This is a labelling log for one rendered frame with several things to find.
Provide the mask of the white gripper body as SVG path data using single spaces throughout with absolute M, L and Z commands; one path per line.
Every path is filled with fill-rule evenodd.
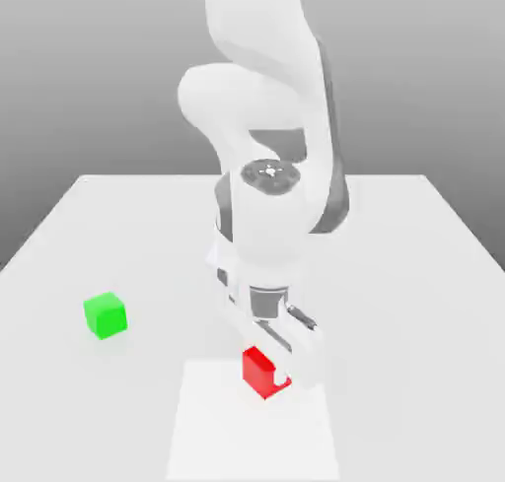
M 238 309 L 238 328 L 247 342 L 274 359 L 309 358 L 323 345 L 319 323 L 301 309 L 261 317 Z

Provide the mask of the small green cube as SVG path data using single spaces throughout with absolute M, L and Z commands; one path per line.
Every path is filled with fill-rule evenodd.
M 127 329 L 124 303 L 112 292 L 92 297 L 83 303 L 90 330 L 103 340 Z

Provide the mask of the small red cube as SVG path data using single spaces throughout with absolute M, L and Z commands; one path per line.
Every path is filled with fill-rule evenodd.
M 275 365 L 255 346 L 243 352 L 243 380 L 264 400 L 288 387 L 292 380 L 282 377 Z

